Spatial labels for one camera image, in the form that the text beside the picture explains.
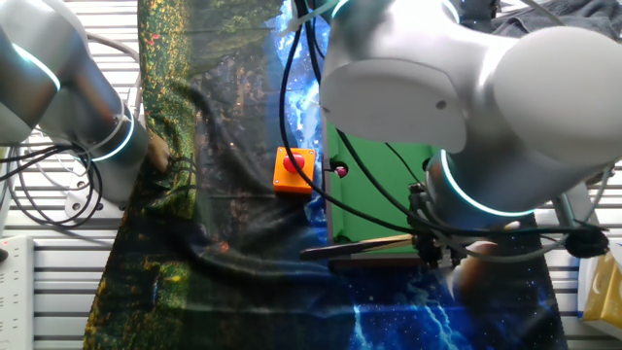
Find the green board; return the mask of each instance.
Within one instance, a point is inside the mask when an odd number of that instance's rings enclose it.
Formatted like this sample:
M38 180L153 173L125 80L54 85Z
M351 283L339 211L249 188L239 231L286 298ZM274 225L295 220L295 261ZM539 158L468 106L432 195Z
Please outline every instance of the green board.
M371 185L341 142L332 124L326 124L325 133L325 159L333 164L343 163L348 167L348 174L344 178L339 178L334 173L330 173L329 178L326 178L328 181L327 190L330 194L366 214L407 228L406 216ZM348 139L380 184L401 204L409 207L408 185L415 183L415 180L401 160L384 143L363 140L349 135ZM420 144L392 143L391 146L404 158L415 175L423 181L422 164L426 159L432 157L434 148ZM370 223L334 205L329 205L329 234L335 242L356 242L402 234ZM411 254L414 252L413 248L406 247L386 250L381 253Z

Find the black wire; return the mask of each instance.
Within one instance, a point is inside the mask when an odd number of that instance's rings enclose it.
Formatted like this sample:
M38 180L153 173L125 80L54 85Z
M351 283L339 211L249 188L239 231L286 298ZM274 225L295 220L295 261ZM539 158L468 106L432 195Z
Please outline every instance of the black wire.
M35 211L37 211L37 213L39 213L39 215L41 215L45 220L42 220L42 219L37 218L36 216L30 214L28 212L28 210L26 208L24 208L24 206L21 204L21 202L17 199L17 195L16 195L15 190L13 189L13 187L9 186L9 192L11 193L11 197L13 198L14 203L16 204L17 208L24 215L26 215L28 218L30 218L32 221L34 221L35 223L40 224L40 225L52 225L52 226L56 226L56 227L59 227L59 228L78 228L81 225L85 224L88 220L90 220L93 217L93 215L95 215L95 212L97 212L97 208L99 207L99 204L101 203L102 192L103 192L102 191L103 183L102 183L101 174L99 172L99 169L98 169L97 165L94 162L92 162L90 164L90 166L89 166L88 159L85 158L84 156L80 156L80 160L81 160L83 166L88 168L87 176L88 176L88 181L90 183L90 186L89 186L88 196L86 197L86 204L84 205L84 207L78 213L76 213L76 215L74 215L71 218L68 218L66 220L62 220L62 221L55 221L54 219L52 219L48 215L46 215L41 209L38 208L37 203L34 201L32 196L30 195L29 190L23 184L24 181L23 181L22 171L19 171L19 173L18 173L19 181L21 183L21 190L24 192L24 194L26 195L26 198L28 199L28 201L30 202L32 207L35 209ZM75 223L74 225L65 225L66 223L69 223L69 222L72 222L72 221L75 221L75 220L79 219L80 216L82 214L84 214L85 211L87 210L88 205L90 204L90 201L92 199L92 193L94 191L93 174L95 174L96 177L97 177L97 182L98 182L99 189L100 189L99 193L97 194L97 200L95 202L95 206L93 207L92 211L86 216L86 218L84 218L82 221L80 221L78 223Z
M419 181L419 178L417 178L417 175L415 175L415 173L412 171L412 169L410 168L406 160L404 160L404 158L396 151L396 149L393 148L393 146L391 146L391 144L389 144L388 142L385 142L385 145L389 148L389 150L391 150L391 152L393 152L399 158L399 161L401 161L401 163L404 164L406 169L408 169L408 172L410 173L410 175L412 175L412 178L415 179L417 183L421 183L421 181Z
M437 225L429 220L425 220L418 215L414 214L412 211L408 210L405 206L403 206L395 197L393 197L387 190L380 185L378 180L371 174L369 169L365 166L364 162L361 160L357 151L354 149L350 140L343 132L337 130L337 134L341 138L344 146L351 154L352 159L359 166L367 180L378 190L382 195L387 198L395 207L404 213L408 218L412 219L414 222L417 222L421 225L426 226L430 229L435 229L441 232L446 232L459 236L511 236L517 234L545 234L545 233L586 233L586 232L594 232L596 230L601 230L599 227L591 227L591 226L582 226L582 227L551 227L551 228L519 228L519 229L507 229L507 230L486 230L486 229L462 229L457 227L450 226L441 226Z
M17 169L12 170L12 171L8 172L7 174L1 176L0 177L0 181L8 180L8 179L12 178L13 176L15 176L16 174L18 174L19 172L21 172L24 169L26 169L27 167L33 165L34 163L39 162L39 161L41 161L43 159L50 158L53 155L56 155L56 154L59 154L61 152L65 152L65 151L67 151L67 149L65 147L59 147L59 148L57 148L55 150L52 150L52 151L44 154L43 156L35 158L34 160L31 160L31 161L27 162L23 166L19 166Z
M28 158L34 158L36 156L39 155L44 155L47 152L50 151L54 151L54 150L58 150L58 149L64 149L65 151L70 150L71 147L68 146L61 146L61 145L54 145L51 147L47 147L46 149L43 150L39 150L39 151L35 151L35 152L30 152L28 154L22 155L22 156L17 156L17 157L6 157L4 159L0 159L0 163L9 163L9 162L13 162L13 161L18 161L18 160L24 160L24 159L28 159Z
M279 125L280 125L280 130L281 130L281 138L283 139L283 146L285 148L285 151L288 154L288 157L291 159L294 159L294 153L292 152L292 148L290 146L290 142L288 140L288 135L287 135L287 131L286 131L286 126L285 126L285 96L286 96L286 92L287 92L287 84L288 84L288 80L290 78L290 72L292 70L292 65L294 63L294 55L295 55L295 50L298 46L298 43L300 41L300 35L301 35L301 28L298 28L298 30L295 32L294 35L294 42L292 43L292 48L290 49L290 54L288 56L288 60L285 64L285 70L283 72L283 81L281 83L281 90L279 91ZM311 189L313 189L313 191L315 191L316 193L318 193L323 199L325 199L326 201L336 205L337 207L353 214L356 215L360 218L363 218L365 220L368 220L376 225L379 225L383 228L388 228L388 229L392 229L392 230L396 230L399 232L406 232L406 233L413 233L415 232L414 229L412 228L407 228L407 227L400 227L391 223L387 223L383 220L380 220L378 218L374 218L370 215L367 215L357 209L354 209L353 207L344 204L343 202L335 199L334 197L332 197L330 194L324 192L319 186L317 186L313 180L311 180L303 171L302 168L298 165L297 162L293 161L292 165L294 166L296 172L298 173L298 175L300 175L300 177L302 177L302 179L304 179L304 181L309 185L309 187L311 187Z
M313 25L312 25L312 33L313 33L313 37L315 38L315 40L313 40L313 44L315 46L315 50L318 51L318 55L322 58L322 59L326 59L327 57L322 53L322 49L320 49L320 44L318 43L318 37L316 35L316 30L315 30L315 17L313 17Z

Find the red button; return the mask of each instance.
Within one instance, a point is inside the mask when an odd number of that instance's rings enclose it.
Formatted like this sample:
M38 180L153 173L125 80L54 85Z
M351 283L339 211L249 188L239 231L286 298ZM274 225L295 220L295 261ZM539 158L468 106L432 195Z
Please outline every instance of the red button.
M300 169L302 169L304 167L304 157L301 154L294 154L294 159ZM285 157L283 159L283 166L285 166L285 169L291 173L295 174L297 172L295 171L294 164L289 157Z

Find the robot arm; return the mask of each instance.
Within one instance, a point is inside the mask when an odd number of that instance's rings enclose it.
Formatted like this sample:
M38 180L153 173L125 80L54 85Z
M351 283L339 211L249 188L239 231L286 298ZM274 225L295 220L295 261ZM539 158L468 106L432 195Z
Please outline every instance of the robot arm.
M333 13L325 117L438 147L425 197L439 222L514 221L622 156L622 48L604 35L488 35L459 25L448 0L341 1Z
M102 195L127 199L149 137L93 62L86 33L59 0L0 1L0 143L37 124L89 149Z

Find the black cable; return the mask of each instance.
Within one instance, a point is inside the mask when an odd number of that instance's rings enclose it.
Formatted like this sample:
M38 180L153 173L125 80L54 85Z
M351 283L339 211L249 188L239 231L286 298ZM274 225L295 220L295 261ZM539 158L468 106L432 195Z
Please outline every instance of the black cable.
M301 36L301 28L298 28L298 30L295 32L294 35L294 42L292 43L292 48L290 49L290 54L288 56L288 60L285 64L285 70L283 72L283 80L281 83L281 90L279 91L279 125L280 125L280 130L281 130L281 138L283 139L283 146L285 148L285 151L288 154L288 157L291 159L294 159L294 153L292 152L292 148L290 146L290 142L288 140L288 135L287 135L287 131L286 131L286 125L285 125L285 96L286 96L286 92L287 92L287 84L288 84L288 80L290 78L290 72L292 70L292 65L294 63L294 55L295 55L295 50L298 46L298 43L300 41L300 36ZM313 180L311 180L303 171L302 168L298 165L298 163L296 161L292 162L292 165L294 166L296 172L298 173L298 175L300 175L300 177L302 177L302 179L304 179L304 181L309 185L309 187L311 187L311 189L313 189L313 191L315 191L316 193L318 193L323 199L325 199L326 201L336 205L337 207L353 214L356 215L360 218L363 218L365 220L368 220L376 225L379 225L383 228L388 228L388 229L392 229L392 230L396 230L399 232L406 232L406 233L413 233L415 232L414 229L412 228L406 228L406 227L399 227L397 225L391 224L391 223L387 223L383 220L380 220L378 218L374 218L370 215L367 215L357 209L352 208L351 206L344 204L343 202L335 199L334 197L332 197L330 194L324 192L319 186L317 186Z
M318 55L322 58L322 59L327 59L327 57L322 53L322 49L320 49L320 44L318 43L318 36L316 34L316 27L315 27L315 17L313 17L313 25L312 25L312 33L313 33L313 37L315 38L315 40L313 40L313 44L315 47L315 50L318 51Z
M419 181L419 178L417 178L417 175L415 175L415 173L412 171L412 169L410 168L406 160L404 160L404 158L399 154L399 152L396 151L396 149L393 148L393 146L391 146L391 144L389 144L388 142L385 142L385 145L389 148L389 150L391 150L391 152L393 152L399 158L399 161L401 161L401 163L404 164L404 166L406 167L410 175L412 175L412 178L415 179L417 183L421 183L421 181Z
M61 152L65 152L65 151L68 151L68 150L66 148L62 148L61 147L61 148L57 148L56 150L50 151L50 152L44 154L41 157L35 158L34 160L31 160L31 161L27 162L23 166L20 166L17 169L12 170L12 171L8 172L7 174L3 175L2 177L0 177L0 182L12 178L16 174L18 174L19 172L23 171L24 169L26 169L27 167L31 166L32 164L34 164L36 162L39 162L39 161L41 161L43 159L50 158L53 155L56 155L56 154L59 154Z
M66 150L70 150L71 149L71 147L68 147L68 146L54 145L54 146L51 146L51 147L47 147L46 149L35 151L35 152L30 152L30 153L22 155L22 156L6 157L4 159L0 159L0 163L9 163L9 162L18 161L18 160L34 158L34 157L39 156L39 155L44 155L47 152L58 150L59 148L65 148Z
M81 160L81 162L82 162L84 167L88 167L88 159L87 158L85 158L84 156L80 156L80 160ZM97 177L97 182L98 182L99 189L100 189L99 193L97 194L97 200L95 202L95 206L93 207L92 211L86 216L86 218L84 218L82 221L80 221L78 223L75 223L74 225L65 225L66 223L69 223L69 222L75 221L76 219L79 219L80 216L83 213L85 213L85 211L87 210L88 205L90 204L90 201L92 199L92 193L94 192L93 174L95 174L96 177ZM94 162L90 165L90 167L88 167L87 175L88 175L88 181L89 181L89 183L91 185L89 187L88 196L86 197L86 204L85 204L85 206L78 213L76 213L76 215L74 215L71 218L68 218L66 220L62 220L62 221L55 221L54 219L52 219L49 216L47 216L42 210L40 210L37 207L37 204L34 201L34 199L32 198L32 196L30 195L30 192L28 191L26 186L23 184L23 175L22 175L21 171L19 171L18 175L19 175L19 181L21 183L22 191L26 195L26 198L28 198L28 201L33 206L33 208L45 220L42 220L42 219L37 218L36 216L30 214L28 212L28 210L23 207L21 202L17 199L17 195L16 195L15 190L13 189L12 186L9 186L9 192L11 193L11 197L13 198L14 203L16 204L17 208L24 215L26 215L28 218L30 218L32 221L34 221L37 224L40 224L40 225L52 225L52 226L56 226L56 227L59 227L59 228L77 228L77 227L80 227L81 225L85 224L88 220L90 220L93 217L93 215L95 215L95 212L97 212L97 208L99 207L99 204L101 203L103 183L102 183L102 178L101 178L101 174L99 172L99 169L98 169L97 165Z

